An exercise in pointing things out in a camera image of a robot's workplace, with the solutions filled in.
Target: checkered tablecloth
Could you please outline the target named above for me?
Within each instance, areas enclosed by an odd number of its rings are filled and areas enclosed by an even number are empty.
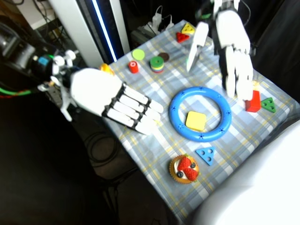
[[[152,135],[142,135],[109,119],[108,126],[119,138],[126,151],[139,166],[150,184],[157,190],[176,217],[184,221],[201,202],[224,181],[278,126],[299,116],[300,106],[270,80],[255,71],[256,88],[261,100],[272,97],[276,113],[261,109],[258,113],[246,112],[245,103],[236,98],[228,98],[222,88],[218,56],[213,54],[210,38],[199,60],[191,71],[186,70],[186,60],[192,37],[181,44],[176,41],[185,21],[161,33],[139,48],[145,51],[145,58],[139,63],[139,73],[132,74],[128,69],[131,53],[111,64],[116,75],[132,88],[156,100],[164,107],[161,121]],[[160,74],[152,72],[149,61],[161,52],[170,55]],[[180,136],[169,120],[169,105],[172,98],[182,89],[204,86],[211,88],[228,101],[232,110],[232,124],[225,135],[213,142],[199,143]],[[212,130],[220,121],[219,109],[214,102],[202,96],[187,98],[181,104],[180,117],[185,121],[186,114],[193,110],[207,116],[206,131]],[[208,166],[195,150],[214,146],[214,162]],[[170,161],[182,154],[193,156],[199,164],[201,175],[192,184],[179,184],[168,171]]]

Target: yellow triangle block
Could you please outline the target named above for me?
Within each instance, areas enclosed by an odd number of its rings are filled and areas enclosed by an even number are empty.
[[[184,27],[182,28],[181,32],[183,34],[194,34],[195,28],[191,24],[186,23],[186,25],[184,25]]]

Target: green triangle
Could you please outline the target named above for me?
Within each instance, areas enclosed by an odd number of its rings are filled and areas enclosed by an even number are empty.
[[[263,109],[266,109],[266,110],[270,111],[271,113],[276,112],[274,101],[271,97],[261,101],[261,106]]]

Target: red cylinder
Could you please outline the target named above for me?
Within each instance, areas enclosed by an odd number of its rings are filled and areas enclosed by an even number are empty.
[[[129,67],[130,72],[133,73],[133,74],[139,72],[139,67],[137,66],[136,61],[130,61],[128,63],[128,67]]]

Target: blue light strip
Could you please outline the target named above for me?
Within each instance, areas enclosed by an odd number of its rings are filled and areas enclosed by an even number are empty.
[[[103,19],[102,19],[102,15],[101,15],[101,13],[100,13],[99,6],[98,6],[96,0],[92,0],[92,2],[93,2],[93,5],[94,5],[94,8],[95,8],[95,11],[96,11],[96,13],[97,13],[97,16],[98,16],[98,19],[99,19],[101,28],[102,28],[102,30],[103,30],[104,36],[105,36],[106,41],[107,41],[107,43],[108,43],[108,47],[109,47],[109,49],[111,50],[111,54],[112,54],[113,60],[116,62],[116,61],[117,61],[117,58],[116,58],[116,55],[114,54],[113,46],[112,46],[112,44],[111,44],[111,41],[110,41],[110,39],[109,39],[109,36],[108,36],[107,30],[106,30],[106,27],[105,27],[105,25],[104,25],[104,21],[103,21]]]

